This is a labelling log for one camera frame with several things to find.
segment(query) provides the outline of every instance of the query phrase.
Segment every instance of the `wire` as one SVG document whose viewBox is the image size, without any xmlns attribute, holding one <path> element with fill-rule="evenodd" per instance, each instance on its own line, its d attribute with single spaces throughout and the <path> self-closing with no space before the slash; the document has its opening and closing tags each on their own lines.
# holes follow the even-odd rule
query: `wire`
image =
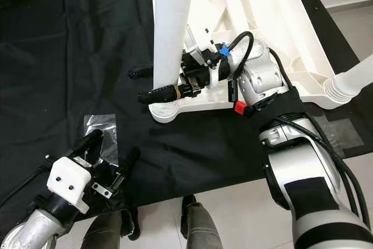
<svg viewBox="0 0 373 249">
<path fill-rule="evenodd" d="M 285 69 L 284 69 L 284 66 L 282 65 L 282 62 L 281 62 L 279 56 L 278 56 L 278 55 L 276 54 L 276 52 L 275 52 L 273 49 L 271 49 L 271 48 L 269 48 L 269 52 L 270 52 L 270 54 L 273 55 L 273 57 L 275 58 L 275 60 L 276 60 L 276 62 L 277 62 L 277 64 L 278 64 L 278 66 L 279 66 L 279 68 L 280 68 L 281 75 L 282 75 L 282 77 L 284 77 L 284 80 L 285 80 L 285 82 L 286 82 L 286 84 L 287 84 L 287 87 L 290 89 L 291 87 L 293 87 L 293 84 L 291 83 L 289 77 L 287 76 L 287 74 L 286 74 L 286 72 L 285 72 Z"/>
<path fill-rule="evenodd" d="M 0 202 L 0 208 L 6 204 L 8 200 L 10 200 L 15 194 L 17 194 L 20 190 L 22 190 L 28 183 L 33 181 L 38 175 L 41 173 L 50 170 L 50 168 L 46 166 L 40 166 L 31 176 L 24 180 L 21 184 L 19 184 L 13 191 L 11 191 L 6 197 Z"/>
<path fill-rule="evenodd" d="M 232 43 L 228 46 L 228 50 L 229 52 L 231 50 L 233 50 L 233 48 L 245 37 L 249 37 L 249 44 L 247 46 L 247 50 L 246 50 L 246 53 L 244 55 L 244 57 L 242 58 L 240 64 L 238 64 L 238 67 L 237 69 L 234 71 L 233 73 L 233 81 L 237 80 L 238 76 L 240 75 L 244 65 L 245 65 L 245 62 L 247 61 L 247 59 L 249 58 L 249 54 L 252 50 L 252 46 L 254 45 L 254 35 L 252 35 L 252 33 L 250 31 L 244 31 L 242 33 L 240 33 L 233 41 Z"/>
<path fill-rule="evenodd" d="M 320 134 L 320 137 L 322 138 L 322 140 L 324 141 L 324 143 L 327 144 L 330 149 L 333 149 L 332 145 L 330 144 L 330 142 L 329 142 L 328 138 L 326 137 L 324 131 L 322 130 L 322 128 L 320 127 L 320 125 L 316 122 L 316 120 L 314 119 L 314 117 L 310 113 L 308 113 L 308 112 L 306 112 L 305 115 L 309 119 L 309 121 L 311 122 L 311 124 L 316 128 L 317 132 Z M 346 173 L 343 170 L 338 170 L 338 171 L 339 171 L 339 174 L 340 174 L 340 178 L 342 179 L 342 182 L 343 182 L 343 185 L 344 185 L 344 189 L 346 190 L 347 197 L 349 199 L 349 204 L 350 204 L 350 207 L 351 207 L 351 211 L 353 213 L 355 213 L 356 216 L 359 216 L 359 212 L 358 212 L 357 206 L 356 206 L 355 197 L 354 197 L 354 194 L 352 192 L 349 180 L 346 177 Z"/>
<path fill-rule="evenodd" d="M 346 176 L 350 179 L 352 185 L 354 186 L 357 200 L 360 206 L 361 217 L 365 225 L 370 229 L 369 213 L 367 203 L 365 202 L 364 193 L 360 187 L 357 178 L 355 177 L 354 173 L 350 170 L 350 168 L 347 166 L 347 164 L 345 164 L 345 162 L 339 157 L 339 155 L 336 152 L 334 152 L 333 149 L 330 148 L 328 144 L 324 143 L 324 141 L 319 136 L 315 135 L 313 132 L 307 130 L 306 128 L 292 121 L 285 120 L 284 118 L 277 117 L 275 118 L 275 120 L 281 122 L 282 124 L 290 125 L 298 131 L 306 134 L 307 136 L 312 138 L 317 144 L 322 146 L 330 154 L 336 167 L 346 174 Z"/>
</svg>

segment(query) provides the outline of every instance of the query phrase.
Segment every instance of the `silver metal arm segment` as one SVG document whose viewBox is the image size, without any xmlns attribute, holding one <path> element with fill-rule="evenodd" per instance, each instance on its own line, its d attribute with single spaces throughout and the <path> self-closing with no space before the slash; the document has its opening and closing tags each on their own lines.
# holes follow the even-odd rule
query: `silver metal arm segment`
<svg viewBox="0 0 373 249">
<path fill-rule="evenodd" d="M 249 106 L 288 91 L 267 46 L 262 44 L 262 55 L 249 57 L 238 78 Z M 285 117 L 318 135 L 304 115 Z M 263 168 L 271 195 L 276 203 L 291 210 L 296 249 L 373 248 L 371 232 L 339 197 L 339 172 L 325 149 L 310 136 L 275 121 L 261 130 L 259 139 L 268 152 Z"/>
</svg>

